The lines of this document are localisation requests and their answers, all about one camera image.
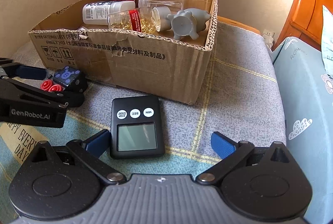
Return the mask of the glass jar of gold capsules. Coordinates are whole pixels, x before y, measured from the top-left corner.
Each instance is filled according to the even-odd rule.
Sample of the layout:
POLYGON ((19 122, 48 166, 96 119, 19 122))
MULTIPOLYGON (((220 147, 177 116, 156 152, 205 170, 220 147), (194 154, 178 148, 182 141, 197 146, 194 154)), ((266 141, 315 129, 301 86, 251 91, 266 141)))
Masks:
POLYGON ((171 11, 167 6, 143 7, 111 13, 107 22, 109 28, 154 34, 171 29, 169 14, 171 11))

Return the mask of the light blue pillow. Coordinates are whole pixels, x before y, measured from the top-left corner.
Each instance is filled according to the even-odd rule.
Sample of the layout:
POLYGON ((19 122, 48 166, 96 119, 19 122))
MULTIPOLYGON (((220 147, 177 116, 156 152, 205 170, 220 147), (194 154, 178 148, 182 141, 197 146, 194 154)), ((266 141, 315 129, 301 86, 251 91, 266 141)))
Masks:
POLYGON ((322 6, 323 28, 321 36, 321 52, 326 74, 333 73, 333 16, 326 6, 322 6))

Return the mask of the blue floral bed sheet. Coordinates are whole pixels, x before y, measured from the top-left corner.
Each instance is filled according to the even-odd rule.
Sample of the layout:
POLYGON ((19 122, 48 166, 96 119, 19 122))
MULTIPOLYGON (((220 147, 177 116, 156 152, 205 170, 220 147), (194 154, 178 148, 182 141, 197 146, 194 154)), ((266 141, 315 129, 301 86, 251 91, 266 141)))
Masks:
POLYGON ((332 78, 321 52, 287 37, 272 53, 286 121, 287 147, 313 190, 309 223, 332 221, 332 78))

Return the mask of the white wall socket charger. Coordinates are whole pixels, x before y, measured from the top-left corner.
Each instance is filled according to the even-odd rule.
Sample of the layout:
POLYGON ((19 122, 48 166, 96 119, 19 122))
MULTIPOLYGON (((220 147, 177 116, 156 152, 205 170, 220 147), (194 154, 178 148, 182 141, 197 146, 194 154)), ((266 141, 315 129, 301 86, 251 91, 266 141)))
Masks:
POLYGON ((274 45, 274 35, 275 32, 270 31, 268 29, 264 29, 262 33, 262 37, 264 39, 265 44, 271 49, 274 45))

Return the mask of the white cotton swab container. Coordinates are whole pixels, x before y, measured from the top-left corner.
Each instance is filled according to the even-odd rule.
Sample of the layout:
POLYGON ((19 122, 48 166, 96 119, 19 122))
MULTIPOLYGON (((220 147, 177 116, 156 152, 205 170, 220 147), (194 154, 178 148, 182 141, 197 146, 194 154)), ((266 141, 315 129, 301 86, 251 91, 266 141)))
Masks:
POLYGON ((135 1, 99 1, 88 3, 83 6, 82 20, 87 25, 108 25, 108 15, 135 9, 135 1))

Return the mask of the wooden bedside table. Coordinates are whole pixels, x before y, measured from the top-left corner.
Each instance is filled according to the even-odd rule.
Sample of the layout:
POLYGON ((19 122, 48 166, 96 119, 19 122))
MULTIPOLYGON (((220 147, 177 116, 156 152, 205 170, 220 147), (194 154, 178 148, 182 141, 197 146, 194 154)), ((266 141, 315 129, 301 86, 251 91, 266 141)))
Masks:
POLYGON ((229 24, 231 26, 239 27, 239 28, 242 28, 244 30, 252 31, 255 34, 261 35, 261 33, 258 29, 254 28, 254 27, 251 27, 251 26, 248 26, 248 25, 245 25, 241 22, 237 22, 237 21, 231 20, 229 18, 221 17, 221 16, 217 16, 217 19, 218 19, 219 22, 223 22, 223 23, 229 24))

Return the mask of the checked table cloth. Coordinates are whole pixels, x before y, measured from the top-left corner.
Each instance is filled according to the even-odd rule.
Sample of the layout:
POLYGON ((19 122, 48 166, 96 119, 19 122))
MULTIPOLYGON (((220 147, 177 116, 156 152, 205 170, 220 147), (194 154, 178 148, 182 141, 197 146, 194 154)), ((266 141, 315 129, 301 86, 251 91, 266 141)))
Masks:
MULTIPOLYGON (((16 213, 9 185, 22 162, 41 140, 62 146, 85 140, 111 125, 112 100, 138 96, 121 87, 90 83, 81 107, 69 109, 64 126, 44 128, 1 124, 1 223, 16 213)), ((133 173, 191 174, 196 176, 218 162, 211 134, 218 131, 234 141, 248 140, 266 147, 285 141, 285 115, 269 53, 262 37, 219 23, 199 97, 193 105, 160 100, 165 154, 161 157, 101 159, 126 176, 133 173)))

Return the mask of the wooden bed headboard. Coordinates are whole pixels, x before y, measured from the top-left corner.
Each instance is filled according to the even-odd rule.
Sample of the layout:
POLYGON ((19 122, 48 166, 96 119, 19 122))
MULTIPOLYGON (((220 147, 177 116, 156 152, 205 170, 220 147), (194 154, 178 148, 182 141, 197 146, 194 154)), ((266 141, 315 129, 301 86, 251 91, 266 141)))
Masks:
POLYGON ((295 36, 320 50, 323 6, 332 12, 332 0, 293 0, 287 20, 272 50, 275 50, 285 38, 290 36, 295 36))

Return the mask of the open cardboard box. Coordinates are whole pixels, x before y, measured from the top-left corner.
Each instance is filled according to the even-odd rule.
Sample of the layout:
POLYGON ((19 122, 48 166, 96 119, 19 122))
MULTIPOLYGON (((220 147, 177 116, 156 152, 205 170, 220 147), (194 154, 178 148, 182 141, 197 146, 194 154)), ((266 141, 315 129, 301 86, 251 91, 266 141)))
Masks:
POLYGON ((30 30, 44 66, 74 66, 90 80, 194 104, 217 40, 218 0, 185 0, 185 8, 211 15, 197 40, 175 40, 171 31, 144 34, 84 24, 83 6, 97 1, 106 0, 80 0, 30 30))

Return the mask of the black digital timer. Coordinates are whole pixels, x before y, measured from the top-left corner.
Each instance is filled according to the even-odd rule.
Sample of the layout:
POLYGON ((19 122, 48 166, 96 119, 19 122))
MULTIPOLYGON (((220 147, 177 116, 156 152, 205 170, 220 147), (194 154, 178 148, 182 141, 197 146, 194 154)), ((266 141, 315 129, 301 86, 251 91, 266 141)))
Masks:
POLYGON ((113 99, 110 156, 134 159, 164 154, 159 98, 145 95, 113 99))

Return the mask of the black toy train car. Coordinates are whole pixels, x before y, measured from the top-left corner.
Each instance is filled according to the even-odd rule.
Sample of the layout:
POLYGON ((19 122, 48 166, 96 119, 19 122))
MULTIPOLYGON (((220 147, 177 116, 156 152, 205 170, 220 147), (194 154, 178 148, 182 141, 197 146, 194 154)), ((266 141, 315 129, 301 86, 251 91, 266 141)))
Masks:
POLYGON ((83 104, 87 87, 85 74, 70 66, 56 70, 40 85, 41 90, 61 94, 64 97, 64 104, 68 107, 80 107, 83 104))

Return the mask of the clear plastic jar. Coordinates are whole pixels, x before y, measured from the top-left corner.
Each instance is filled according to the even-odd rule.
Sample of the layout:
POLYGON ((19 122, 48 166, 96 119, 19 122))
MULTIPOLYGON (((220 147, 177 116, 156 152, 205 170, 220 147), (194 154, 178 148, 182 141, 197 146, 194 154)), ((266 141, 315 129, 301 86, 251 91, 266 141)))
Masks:
POLYGON ((138 7, 163 7, 166 6, 171 12, 177 12, 184 9, 185 0, 138 0, 138 7))

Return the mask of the grey animal figurine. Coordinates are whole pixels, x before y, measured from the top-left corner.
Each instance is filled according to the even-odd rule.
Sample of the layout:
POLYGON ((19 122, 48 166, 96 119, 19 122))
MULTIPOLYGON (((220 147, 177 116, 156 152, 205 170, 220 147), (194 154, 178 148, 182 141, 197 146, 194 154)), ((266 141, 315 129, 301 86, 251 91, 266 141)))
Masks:
POLYGON ((186 36, 196 40, 199 38, 199 32, 206 29, 206 22, 211 19, 211 15, 201 9, 188 8, 176 14, 168 14, 167 19, 170 20, 175 40, 181 40, 186 36))

